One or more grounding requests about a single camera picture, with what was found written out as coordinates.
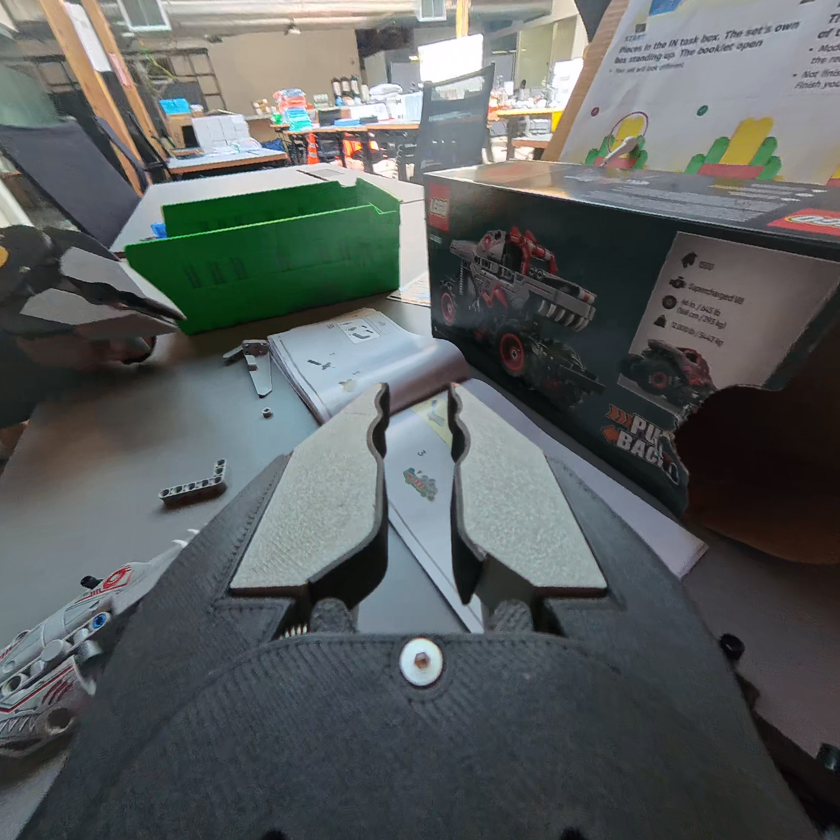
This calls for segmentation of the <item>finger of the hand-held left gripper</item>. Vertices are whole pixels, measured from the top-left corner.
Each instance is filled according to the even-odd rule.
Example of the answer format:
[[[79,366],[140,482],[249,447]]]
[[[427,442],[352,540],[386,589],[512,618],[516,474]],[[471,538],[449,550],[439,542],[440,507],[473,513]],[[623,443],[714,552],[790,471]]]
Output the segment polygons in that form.
[[[19,335],[27,339],[71,333],[89,340],[128,340],[178,331],[169,318],[92,303],[76,293],[55,288],[27,299],[19,311]]]
[[[186,319],[171,299],[124,260],[106,259],[80,248],[70,248],[59,258],[59,269],[90,301],[156,318]]]

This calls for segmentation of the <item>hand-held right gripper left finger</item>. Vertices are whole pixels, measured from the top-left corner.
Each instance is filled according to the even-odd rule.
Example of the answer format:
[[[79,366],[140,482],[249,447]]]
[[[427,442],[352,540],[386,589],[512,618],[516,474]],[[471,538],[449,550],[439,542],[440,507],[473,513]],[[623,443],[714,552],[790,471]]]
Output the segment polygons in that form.
[[[232,594],[356,607],[382,582],[390,396],[388,384],[374,383],[292,451],[230,581]]]

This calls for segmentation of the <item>dark panel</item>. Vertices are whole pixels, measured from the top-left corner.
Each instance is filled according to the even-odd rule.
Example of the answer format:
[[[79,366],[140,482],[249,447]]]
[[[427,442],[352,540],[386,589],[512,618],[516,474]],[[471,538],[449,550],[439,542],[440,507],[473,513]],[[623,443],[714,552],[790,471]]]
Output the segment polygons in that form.
[[[74,120],[2,125],[3,155],[83,233],[111,246],[140,194]]]

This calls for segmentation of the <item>green plastic bin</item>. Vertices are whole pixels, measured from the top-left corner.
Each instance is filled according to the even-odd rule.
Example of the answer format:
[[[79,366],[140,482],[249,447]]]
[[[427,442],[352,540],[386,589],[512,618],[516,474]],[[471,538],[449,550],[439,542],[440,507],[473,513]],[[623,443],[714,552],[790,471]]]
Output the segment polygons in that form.
[[[367,181],[165,205],[162,215],[166,237],[123,253],[183,312],[186,335],[399,285],[402,202]]]

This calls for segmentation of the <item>dark grey lego blade part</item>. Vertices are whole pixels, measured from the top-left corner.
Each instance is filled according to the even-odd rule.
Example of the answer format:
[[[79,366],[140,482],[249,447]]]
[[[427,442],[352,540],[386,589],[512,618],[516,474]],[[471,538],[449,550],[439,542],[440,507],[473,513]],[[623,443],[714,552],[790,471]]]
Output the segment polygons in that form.
[[[226,364],[243,360],[246,363],[255,392],[260,398],[272,391],[270,346],[264,339],[247,339],[223,354]]]

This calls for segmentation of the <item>stack of coloured trays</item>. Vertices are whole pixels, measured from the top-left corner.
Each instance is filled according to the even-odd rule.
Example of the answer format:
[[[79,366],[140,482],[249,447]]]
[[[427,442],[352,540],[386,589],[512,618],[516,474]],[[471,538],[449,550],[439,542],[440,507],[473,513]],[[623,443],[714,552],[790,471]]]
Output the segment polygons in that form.
[[[302,89],[280,89],[274,93],[274,101],[277,112],[276,124],[285,126],[289,131],[309,131],[312,128],[307,95]]]

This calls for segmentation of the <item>grey L-shaped lego beam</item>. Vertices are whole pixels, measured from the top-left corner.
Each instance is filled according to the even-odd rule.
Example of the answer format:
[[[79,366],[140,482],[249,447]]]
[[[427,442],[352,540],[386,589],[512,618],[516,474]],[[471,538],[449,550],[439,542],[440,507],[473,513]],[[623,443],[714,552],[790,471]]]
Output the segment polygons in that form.
[[[160,502],[168,508],[192,505],[221,496],[227,489],[228,462],[221,458],[215,462],[209,476],[170,486],[159,492]]]

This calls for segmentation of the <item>wooden post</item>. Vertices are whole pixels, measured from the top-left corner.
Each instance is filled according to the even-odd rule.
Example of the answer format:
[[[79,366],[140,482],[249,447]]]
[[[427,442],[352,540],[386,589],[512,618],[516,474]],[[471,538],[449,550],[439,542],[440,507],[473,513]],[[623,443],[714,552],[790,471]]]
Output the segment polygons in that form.
[[[103,119],[128,149],[128,154],[117,149],[117,159],[132,188],[141,195],[144,187],[131,164],[132,159],[140,161],[141,156],[129,120],[137,91],[101,4],[97,1],[73,4],[83,8],[88,25],[78,26],[81,16],[69,10],[70,2],[38,2],[94,115]]]

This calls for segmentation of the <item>stack of white boxes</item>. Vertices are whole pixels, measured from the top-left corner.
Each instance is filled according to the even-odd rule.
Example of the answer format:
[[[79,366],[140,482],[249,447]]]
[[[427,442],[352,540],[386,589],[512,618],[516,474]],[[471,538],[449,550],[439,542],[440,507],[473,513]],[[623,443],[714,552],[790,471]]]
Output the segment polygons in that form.
[[[251,140],[247,121],[240,113],[193,117],[192,130],[198,147],[205,153]]]

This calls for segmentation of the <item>grey toothed lego model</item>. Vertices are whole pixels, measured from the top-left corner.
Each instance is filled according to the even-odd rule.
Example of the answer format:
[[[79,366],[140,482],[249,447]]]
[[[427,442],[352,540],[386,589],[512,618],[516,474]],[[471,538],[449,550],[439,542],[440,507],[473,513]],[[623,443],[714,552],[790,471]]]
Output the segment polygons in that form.
[[[131,616],[199,532],[191,528],[152,559],[102,579],[84,577],[83,593],[2,650],[3,760],[21,760],[77,728]]]

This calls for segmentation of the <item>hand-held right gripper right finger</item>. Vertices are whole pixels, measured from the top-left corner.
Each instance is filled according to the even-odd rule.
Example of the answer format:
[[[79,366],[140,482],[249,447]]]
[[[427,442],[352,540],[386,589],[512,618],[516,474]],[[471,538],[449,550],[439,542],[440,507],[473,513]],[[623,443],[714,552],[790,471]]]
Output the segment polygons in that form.
[[[603,597],[604,573],[541,448],[458,384],[448,388],[448,427],[462,603]]]

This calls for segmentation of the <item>black office chair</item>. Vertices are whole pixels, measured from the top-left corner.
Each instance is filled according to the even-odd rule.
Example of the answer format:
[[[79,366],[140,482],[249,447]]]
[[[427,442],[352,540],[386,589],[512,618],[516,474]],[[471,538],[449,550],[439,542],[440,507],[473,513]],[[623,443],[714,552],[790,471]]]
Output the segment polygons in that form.
[[[480,165],[489,140],[495,64],[439,82],[425,82],[421,120],[410,158],[412,182],[429,172]]]

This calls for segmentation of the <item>instruction sheet on cardboard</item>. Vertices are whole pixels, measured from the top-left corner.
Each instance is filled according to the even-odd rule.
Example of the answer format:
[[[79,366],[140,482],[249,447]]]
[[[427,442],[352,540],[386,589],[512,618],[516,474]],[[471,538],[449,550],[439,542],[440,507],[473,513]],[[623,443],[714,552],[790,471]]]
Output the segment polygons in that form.
[[[613,2],[549,160],[838,186],[839,2]]]

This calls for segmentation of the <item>printed paper sheet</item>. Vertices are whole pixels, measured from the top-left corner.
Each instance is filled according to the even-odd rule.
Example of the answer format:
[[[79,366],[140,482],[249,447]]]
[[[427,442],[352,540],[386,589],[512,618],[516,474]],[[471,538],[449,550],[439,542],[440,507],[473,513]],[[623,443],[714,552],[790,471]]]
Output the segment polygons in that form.
[[[399,286],[387,298],[388,300],[401,302],[406,305],[430,308],[431,293],[428,273],[425,271],[405,285]]]

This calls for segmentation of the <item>wooden workbench with white boxes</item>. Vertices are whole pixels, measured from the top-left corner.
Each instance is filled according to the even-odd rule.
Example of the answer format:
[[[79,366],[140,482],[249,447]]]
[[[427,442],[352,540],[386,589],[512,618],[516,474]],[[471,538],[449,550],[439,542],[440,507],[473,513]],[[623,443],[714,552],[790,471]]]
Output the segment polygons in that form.
[[[171,179],[184,181],[277,168],[289,162],[290,158],[285,151],[259,146],[254,149],[202,153],[194,156],[177,155],[168,160],[166,168]]]

